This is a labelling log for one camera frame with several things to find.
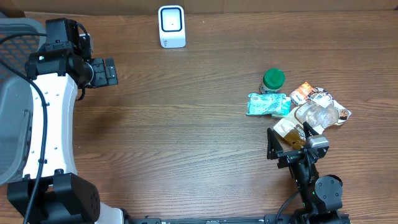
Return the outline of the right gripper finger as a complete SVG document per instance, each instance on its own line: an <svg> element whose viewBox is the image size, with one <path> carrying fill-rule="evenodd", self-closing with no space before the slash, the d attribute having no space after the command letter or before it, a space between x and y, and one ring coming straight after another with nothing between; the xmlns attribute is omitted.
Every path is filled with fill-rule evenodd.
<svg viewBox="0 0 398 224"><path fill-rule="evenodd" d="M305 133L305 139L318 134L306 121L303 123L303 131Z"/></svg>
<svg viewBox="0 0 398 224"><path fill-rule="evenodd" d="M274 130L271 128L267 129L267 159L268 160L273 160L273 159L278 159L279 153L282 153L284 150L282 146L280 145L280 142L278 141L277 137L274 134Z"/></svg>

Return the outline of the brown PanTree snack bag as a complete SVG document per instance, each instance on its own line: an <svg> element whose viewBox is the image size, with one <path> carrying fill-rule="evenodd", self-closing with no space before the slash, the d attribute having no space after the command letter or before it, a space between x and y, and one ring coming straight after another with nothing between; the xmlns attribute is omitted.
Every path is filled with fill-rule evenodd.
<svg viewBox="0 0 398 224"><path fill-rule="evenodd" d="M274 126L274 132L294 149L301 149L306 143L304 123L321 134L330 126L342 125L351 116L350 110L320 87L312 88L308 93L295 90L290 98L298 106Z"/></svg>

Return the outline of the orange snack packet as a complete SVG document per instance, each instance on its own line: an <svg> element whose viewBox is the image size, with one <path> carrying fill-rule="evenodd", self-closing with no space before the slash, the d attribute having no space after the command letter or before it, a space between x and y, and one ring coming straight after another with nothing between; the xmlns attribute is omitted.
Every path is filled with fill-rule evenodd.
<svg viewBox="0 0 398 224"><path fill-rule="evenodd" d="M307 101L312 90L313 87L308 82L305 82L296 88L289 96L295 105L302 105Z"/></svg>

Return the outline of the teal tissue packet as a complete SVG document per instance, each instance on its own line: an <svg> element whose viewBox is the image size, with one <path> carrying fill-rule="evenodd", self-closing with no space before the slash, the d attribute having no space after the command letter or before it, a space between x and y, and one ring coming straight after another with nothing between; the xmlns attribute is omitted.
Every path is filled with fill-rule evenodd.
<svg viewBox="0 0 398 224"><path fill-rule="evenodd" d="M286 95L283 93L257 94L250 93L247 103L248 116L260 116L267 114L282 114Z"/></svg>

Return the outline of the green lid jar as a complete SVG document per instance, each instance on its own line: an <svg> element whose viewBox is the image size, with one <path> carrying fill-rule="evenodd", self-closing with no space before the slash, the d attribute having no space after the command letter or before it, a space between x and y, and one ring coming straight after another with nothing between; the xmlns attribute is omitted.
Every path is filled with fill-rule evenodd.
<svg viewBox="0 0 398 224"><path fill-rule="evenodd" d="M259 85L259 91L262 94L277 93L285 82L285 74L278 68L267 70Z"/></svg>

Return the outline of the teal gum packet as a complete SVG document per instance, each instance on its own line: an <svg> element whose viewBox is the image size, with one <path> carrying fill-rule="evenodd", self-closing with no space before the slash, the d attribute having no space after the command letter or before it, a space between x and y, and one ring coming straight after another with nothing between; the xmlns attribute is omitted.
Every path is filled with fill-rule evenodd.
<svg viewBox="0 0 398 224"><path fill-rule="evenodd" d="M272 114L271 117L275 119L281 119L286 117L290 113L290 107L291 107L291 98L286 96L282 100L281 111L276 114Z"/></svg>

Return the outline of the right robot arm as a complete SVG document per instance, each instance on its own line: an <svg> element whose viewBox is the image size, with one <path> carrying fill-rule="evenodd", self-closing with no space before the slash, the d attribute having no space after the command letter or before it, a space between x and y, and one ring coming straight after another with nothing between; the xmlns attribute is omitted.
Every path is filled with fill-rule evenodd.
<svg viewBox="0 0 398 224"><path fill-rule="evenodd" d="M289 168L297 186L297 191L279 208L274 223L280 223L285 207L298 195L302 199L303 208L294 211L286 220L287 223L344 223L347 219L339 213L343 206L342 180L336 175L320 177L315 166L326 155L329 141L307 122L303 127L306 143L295 151L284 151L275 131L267 129L267 159L277 159L280 169Z"/></svg>

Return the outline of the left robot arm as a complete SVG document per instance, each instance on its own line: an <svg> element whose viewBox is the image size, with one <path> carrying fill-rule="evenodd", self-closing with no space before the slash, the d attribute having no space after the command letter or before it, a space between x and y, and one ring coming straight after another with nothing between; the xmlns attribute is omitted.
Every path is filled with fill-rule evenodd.
<svg viewBox="0 0 398 224"><path fill-rule="evenodd" d="M1 20L1 183L25 223L127 223L77 174L73 109L88 88L118 82L114 60L93 58L78 22Z"/></svg>

